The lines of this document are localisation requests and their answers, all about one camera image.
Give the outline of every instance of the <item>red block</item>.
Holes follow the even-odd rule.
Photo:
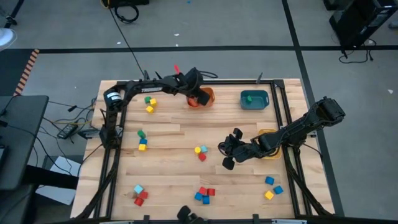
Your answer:
[[[136,200],[134,201],[134,203],[138,206],[141,207],[141,205],[144,203],[144,199],[142,198],[136,198]]]
[[[148,198],[148,192],[146,191],[142,191],[138,197],[142,198],[142,199],[147,199]]]
[[[206,195],[206,188],[204,188],[204,187],[200,187],[200,189],[199,189],[199,193],[201,193],[202,195]]]
[[[216,189],[207,189],[207,195],[215,196],[216,195]]]
[[[206,155],[204,153],[199,154],[199,159],[203,162],[206,160]]]

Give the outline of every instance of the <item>orange striped tape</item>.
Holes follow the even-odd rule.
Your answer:
[[[26,63],[24,72],[22,72],[21,79],[19,80],[17,88],[15,89],[14,96],[22,94],[22,91],[25,88],[27,79],[29,78],[30,71],[32,71],[32,68],[33,68],[33,66],[34,66],[34,64],[36,62],[36,59],[37,59],[37,56],[39,55],[39,52],[40,51],[38,49],[35,49],[34,51],[32,51],[32,53],[31,53],[31,55],[29,57],[29,60]]]

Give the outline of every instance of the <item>blue block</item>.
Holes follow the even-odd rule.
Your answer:
[[[204,205],[209,205],[210,204],[210,196],[209,195],[204,195],[203,196],[203,204]]]
[[[201,153],[207,152],[207,147],[206,146],[200,146],[200,152]]]
[[[281,194],[284,190],[282,189],[281,186],[277,186],[274,188],[275,194]]]
[[[196,200],[201,200],[201,193],[197,192],[197,194],[195,194],[195,199]]]
[[[266,184],[273,185],[273,184],[274,184],[274,178],[272,178],[272,177],[267,177],[267,178],[266,178]]]
[[[148,143],[148,140],[146,140],[146,139],[139,140],[139,144],[147,144],[147,143]]]
[[[137,194],[140,194],[143,190],[144,190],[144,188],[141,187],[139,184],[137,184],[137,185],[134,187],[134,191],[135,191]]]

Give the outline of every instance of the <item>table leg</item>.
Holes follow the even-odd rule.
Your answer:
[[[76,189],[78,177],[60,174],[50,170],[27,165],[22,182],[25,184],[42,184],[66,189]]]

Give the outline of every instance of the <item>yellow block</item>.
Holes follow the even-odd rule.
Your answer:
[[[199,155],[199,154],[200,154],[200,152],[201,152],[201,149],[200,149],[200,147],[195,147],[195,153],[196,153],[197,155]]]
[[[264,197],[265,197],[266,199],[268,199],[268,200],[271,200],[271,199],[274,197],[274,194],[273,194],[272,192],[270,192],[270,191],[267,191],[267,192],[264,194]]]
[[[145,151],[145,150],[147,150],[147,145],[145,145],[145,144],[140,144],[140,145],[138,146],[138,150],[140,150],[140,151]]]
[[[156,99],[150,99],[149,103],[153,107],[156,106]]]
[[[148,113],[153,113],[154,112],[154,108],[151,106],[147,106],[147,112]]]
[[[264,133],[274,133],[276,132],[275,129],[260,129],[259,134],[264,134]],[[276,155],[274,156],[266,156],[263,159],[279,159],[282,156],[282,148],[279,146],[279,151]]]

